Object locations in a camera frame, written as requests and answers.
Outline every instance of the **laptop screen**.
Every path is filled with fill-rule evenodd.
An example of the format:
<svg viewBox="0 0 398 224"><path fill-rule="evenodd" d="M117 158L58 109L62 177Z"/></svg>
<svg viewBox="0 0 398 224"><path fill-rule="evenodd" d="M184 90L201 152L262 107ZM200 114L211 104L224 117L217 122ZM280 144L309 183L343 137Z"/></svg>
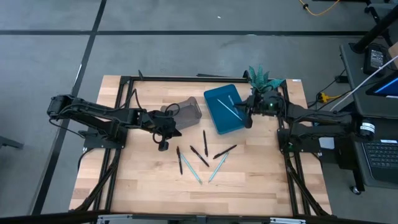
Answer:
<svg viewBox="0 0 398 224"><path fill-rule="evenodd" d="M386 83L384 86L374 91L374 93L398 97L398 78Z"/></svg>

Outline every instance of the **floor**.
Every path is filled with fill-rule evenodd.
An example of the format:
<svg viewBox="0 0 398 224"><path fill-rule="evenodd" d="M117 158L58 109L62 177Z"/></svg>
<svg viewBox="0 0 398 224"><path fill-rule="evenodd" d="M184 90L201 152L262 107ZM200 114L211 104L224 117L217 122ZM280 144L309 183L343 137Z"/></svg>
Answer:
<svg viewBox="0 0 398 224"><path fill-rule="evenodd" d="M331 2L309 1L320 12ZM108 0L98 30L308 31L307 35L4 35L1 30L92 30L101 0L3 0L0 2L0 135L23 142L23 150L0 150L0 217L29 214L58 129L45 114L50 97L70 93L95 101L103 75L241 77L262 64L272 78L298 78L307 101L344 69L339 45L360 36L319 36L321 31L367 31L375 23L365 3L341 2L321 17L296 0ZM348 90L333 85L330 95ZM83 129L71 122L69 128ZM67 133L43 213L66 212L83 141ZM348 190L352 175L323 167L333 214L341 218L398 223L398 191Z"/></svg>

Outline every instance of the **chair leg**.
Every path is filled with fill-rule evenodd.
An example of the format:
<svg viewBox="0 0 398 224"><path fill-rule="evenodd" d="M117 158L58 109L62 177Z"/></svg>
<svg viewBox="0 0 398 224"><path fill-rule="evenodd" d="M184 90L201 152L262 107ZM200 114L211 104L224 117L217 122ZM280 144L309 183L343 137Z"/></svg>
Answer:
<svg viewBox="0 0 398 224"><path fill-rule="evenodd" d="M24 147L22 143L0 136L0 147L1 146L11 146L16 149L22 149L22 147Z"/></svg>

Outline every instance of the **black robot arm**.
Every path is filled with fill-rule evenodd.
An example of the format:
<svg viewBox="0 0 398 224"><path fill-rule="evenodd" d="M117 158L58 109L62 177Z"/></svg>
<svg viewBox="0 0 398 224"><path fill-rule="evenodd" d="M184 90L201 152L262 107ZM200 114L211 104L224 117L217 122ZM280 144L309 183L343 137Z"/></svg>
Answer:
<svg viewBox="0 0 398 224"><path fill-rule="evenodd" d="M95 131L79 131L83 137L103 139L124 147L127 129L142 129L162 136L159 150L168 149L166 140L181 136L175 129L172 111L150 111L142 108L110 108L96 103L87 102L71 95L58 95L51 99L47 110L50 120L72 119Z"/></svg>
<svg viewBox="0 0 398 224"><path fill-rule="evenodd" d="M253 114L263 116L279 116L289 124L289 138L320 138L339 137L353 134L354 137L371 140L374 136L374 126L366 119L353 113L337 111L318 111L305 109L287 101L277 91L260 93L254 89L242 103L235 107L245 112L244 125L251 128ZM300 124L309 121L322 126L306 126Z"/></svg>

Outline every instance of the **marker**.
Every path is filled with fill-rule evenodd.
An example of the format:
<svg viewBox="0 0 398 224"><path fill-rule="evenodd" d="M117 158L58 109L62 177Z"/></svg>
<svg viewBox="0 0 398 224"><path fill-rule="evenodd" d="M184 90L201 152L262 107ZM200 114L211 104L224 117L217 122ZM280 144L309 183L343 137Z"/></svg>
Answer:
<svg viewBox="0 0 398 224"><path fill-rule="evenodd" d="M232 100L231 95L228 95L228 98L229 98L229 100L230 100L230 102L232 104L232 107L235 109L236 114L238 114L238 109L236 109L236 107L234 107L235 104L234 104L234 101Z"/></svg>
<svg viewBox="0 0 398 224"><path fill-rule="evenodd" d="M181 155L180 155L180 148L178 146L177 146L177 155L178 155L178 163L180 164L180 173L182 175Z"/></svg>
<svg viewBox="0 0 398 224"><path fill-rule="evenodd" d="M202 158L201 155L199 155L199 152L196 151L195 148L193 148L192 146L190 146L190 147L191 147L191 150L199 157L199 159L201 159L201 160L205 163L205 165L206 165L207 167L209 167L209 164L204 160L204 158Z"/></svg>
<svg viewBox="0 0 398 224"><path fill-rule="evenodd" d="M207 152L207 142L206 142L206 132L203 130L203 140L205 141L205 155L206 157L209 157L208 152Z"/></svg>
<svg viewBox="0 0 398 224"><path fill-rule="evenodd" d="M221 153L215 155L215 156L213 157L213 159L219 158L219 157L222 156L224 153L229 152L231 149L233 149L233 148L235 148L235 147L236 147L236 145L229 147L227 150L225 150L225 151L223 151L223 152L221 152Z"/></svg>
<svg viewBox="0 0 398 224"><path fill-rule="evenodd" d="M195 173L195 171L192 169L191 165L189 164L189 162L187 161L187 159L184 157L183 154L181 154L181 158L182 160L184 160L184 162L186 163L186 165L188 166L188 168L191 170L192 174L195 176L195 178L199 181L199 184L201 184L201 180L198 176L197 173Z"/></svg>
<svg viewBox="0 0 398 224"><path fill-rule="evenodd" d="M224 156L224 158L221 160L220 164L218 164L216 170L214 170L214 173L211 175L210 179L209 179L209 183L211 180L213 180L214 176L216 175L216 173L218 172L218 169L221 167L221 165L224 163L226 157L228 156L229 152L227 152Z"/></svg>
<svg viewBox="0 0 398 224"><path fill-rule="evenodd" d="M221 100L217 99L225 108L227 108L232 114L234 114L237 118L239 118L242 121L242 118L240 118L234 111L232 111L229 107L227 107Z"/></svg>

